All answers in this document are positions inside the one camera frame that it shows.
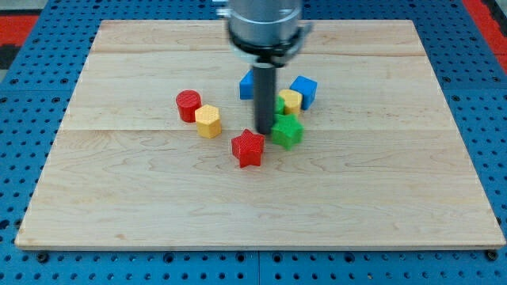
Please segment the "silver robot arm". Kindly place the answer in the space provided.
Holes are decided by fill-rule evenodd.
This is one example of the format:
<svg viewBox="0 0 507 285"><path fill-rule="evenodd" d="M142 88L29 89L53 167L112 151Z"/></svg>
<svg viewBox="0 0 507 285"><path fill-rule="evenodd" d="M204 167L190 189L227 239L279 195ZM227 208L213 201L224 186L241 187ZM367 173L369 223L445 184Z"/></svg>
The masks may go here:
<svg viewBox="0 0 507 285"><path fill-rule="evenodd" d="M257 68L280 68L303 49L313 30L298 0L228 0L216 14L226 20L233 53Z"/></svg>

